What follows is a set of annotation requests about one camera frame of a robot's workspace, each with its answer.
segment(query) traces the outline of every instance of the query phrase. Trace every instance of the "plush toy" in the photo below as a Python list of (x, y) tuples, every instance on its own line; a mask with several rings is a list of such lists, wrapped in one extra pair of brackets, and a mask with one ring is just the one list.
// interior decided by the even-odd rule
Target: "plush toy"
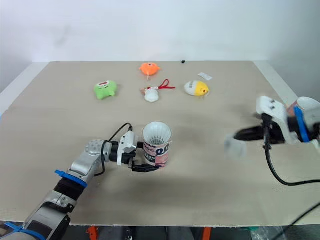
[(114, 96), (117, 91), (117, 84), (114, 81), (105, 81), (94, 86), (96, 98), (101, 100), (109, 96)]
[(184, 90), (192, 96), (204, 96), (209, 93), (209, 87), (203, 81), (189, 81), (184, 85)]
[(139, 69), (144, 75), (146, 75), (146, 80), (150, 81), (149, 76), (156, 74), (160, 69), (160, 67), (158, 67), (158, 65), (155, 63), (146, 62), (146, 63), (143, 63), (141, 67), (139, 67)]
[(144, 99), (149, 103), (154, 103), (159, 100), (159, 89), (175, 89), (175, 86), (169, 86), (169, 80), (166, 79), (160, 86), (149, 86), (142, 88), (141, 92), (144, 94)]

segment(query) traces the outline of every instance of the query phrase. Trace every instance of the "blue strap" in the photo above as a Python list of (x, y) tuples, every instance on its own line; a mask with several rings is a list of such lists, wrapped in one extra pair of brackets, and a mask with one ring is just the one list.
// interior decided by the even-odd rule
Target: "blue strap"
[(304, 143), (310, 142), (304, 121), (304, 113), (298, 106), (294, 106), (294, 114), (299, 125), (300, 134)]
[(88, 184), (85, 181), (82, 181), (81, 179), (72, 176), (68, 173), (65, 173), (64, 171), (60, 171), (60, 170), (55, 170), (56, 174), (58, 174), (60, 177), (65, 178), (65, 179), (69, 179), (71, 181), (76, 182), (77, 184), (80, 184), (81, 186), (83, 186), (84, 188), (86, 188), (88, 186)]
[(42, 236), (40, 233), (38, 233), (36, 231), (24, 229), (23, 226), (16, 226), (11, 222), (5, 222), (4, 224), (7, 225), (8, 227), (12, 228), (14, 233), (20, 232), (20, 233), (24, 233), (24, 234), (28, 234), (33, 237), (36, 237), (39, 240), (46, 240), (46, 238), (44, 236)]

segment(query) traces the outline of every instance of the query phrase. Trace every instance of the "black cable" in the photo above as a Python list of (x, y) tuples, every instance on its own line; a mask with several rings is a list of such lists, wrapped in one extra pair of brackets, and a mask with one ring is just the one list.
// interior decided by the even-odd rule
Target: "black cable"
[(277, 240), (278, 238), (280, 238), (283, 234), (286, 233), (286, 231), (288, 231), (288, 229), (290, 229), (293, 225), (295, 225), (298, 221), (300, 221), (302, 218), (304, 218), (306, 215), (308, 215), (309, 213), (311, 213), (313, 210), (315, 210), (316, 208), (318, 208), (320, 206), (320, 202), (316, 205), (314, 205), (313, 207), (311, 207), (309, 210), (307, 210), (305, 213), (303, 213), (301, 216), (299, 216), (296, 220), (294, 220), (289, 226), (286, 226), (282, 232), (280, 232), (277, 236), (275, 236), (272, 240)]
[(105, 171), (106, 171), (106, 166), (105, 166), (105, 160), (106, 160), (106, 158), (105, 158), (104, 150), (105, 150), (105, 145), (106, 145), (107, 142), (108, 142), (108, 140), (103, 141), (102, 147), (101, 147), (100, 157), (101, 157), (102, 172), (99, 172), (99, 173), (95, 174), (95, 175), (94, 175), (95, 177), (104, 174)]
[(104, 174), (105, 171), (106, 171), (106, 166), (105, 166), (106, 158), (105, 158), (105, 154), (104, 154), (104, 150), (105, 150), (105, 145), (106, 145), (106, 143), (111, 142), (112, 139), (114, 139), (114, 137), (115, 137), (125, 126), (127, 126), (127, 125), (129, 125), (129, 131), (132, 131), (132, 130), (133, 130), (133, 127), (132, 127), (131, 123), (127, 122), (127, 123), (123, 124), (123, 125), (113, 134), (113, 136), (112, 136), (109, 140), (105, 140), (105, 141), (102, 143), (102, 146), (101, 146), (101, 165), (102, 165), (102, 172), (95, 174), (95, 175), (94, 175), (95, 177)]
[(114, 139), (114, 137), (115, 137), (125, 126), (127, 126), (127, 125), (129, 125), (128, 131), (132, 131), (132, 130), (133, 130), (133, 127), (132, 127), (131, 123), (127, 122), (127, 123), (123, 124), (122, 127), (120, 127), (120, 128), (118, 129), (118, 131), (116, 131), (116, 132), (113, 134), (113, 136), (109, 139), (108, 142), (111, 142), (112, 139)]
[(320, 183), (320, 179), (315, 179), (315, 180), (307, 180), (307, 181), (297, 181), (297, 182), (286, 182), (284, 180), (282, 180), (279, 175), (277, 174), (276, 170), (274, 169), (274, 166), (271, 162), (271, 158), (270, 158), (270, 149), (271, 149), (271, 145), (270, 145), (270, 126), (266, 125), (264, 127), (264, 137), (265, 137), (265, 157), (266, 157), (266, 161), (268, 163), (268, 166), (271, 170), (271, 173), (273, 174), (273, 176), (275, 177), (275, 179), (277, 179), (281, 184), (286, 185), (286, 186), (299, 186), (299, 185), (304, 185), (304, 184), (313, 184), (313, 183)]

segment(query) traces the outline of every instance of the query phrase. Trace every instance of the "red string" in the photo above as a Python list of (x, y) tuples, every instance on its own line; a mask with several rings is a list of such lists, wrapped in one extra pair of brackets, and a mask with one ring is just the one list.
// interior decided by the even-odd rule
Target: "red string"
[(163, 81), (163, 83), (158, 87), (158, 89), (175, 89), (175, 86), (168, 86), (169, 85), (169, 80), (166, 79)]

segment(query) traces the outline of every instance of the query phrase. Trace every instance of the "table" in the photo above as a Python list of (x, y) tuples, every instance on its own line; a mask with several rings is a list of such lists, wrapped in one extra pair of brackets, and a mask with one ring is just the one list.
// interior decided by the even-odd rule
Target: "table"
[[(0, 122), (0, 220), (24, 221), (92, 139), (109, 138), (131, 122), (161, 121), (172, 129), (168, 165), (151, 173), (108, 163), (84, 191), (73, 225), (269, 226), (286, 225), (315, 204), (320, 186), (287, 187), (268, 169), (261, 141), (247, 144), (242, 160), (224, 158), (224, 139), (259, 125), (256, 98), (280, 101), (250, 61), (158, 62), (151, 81), (141, 62), (51, 62), (14, 101)], [(187, 95), (183, 86), (213, 77), (206, 97)], [(169, 79), (175, 90), (146, 102), (140, 88)], [(119, 85), (115, 97), (97, 100), (95, 84)], [(287, 181), (319, 178), (320, 158), (312, 144), (279, 145), (271, 151)], [(315, 211), (301, 224), (319, 224)]]

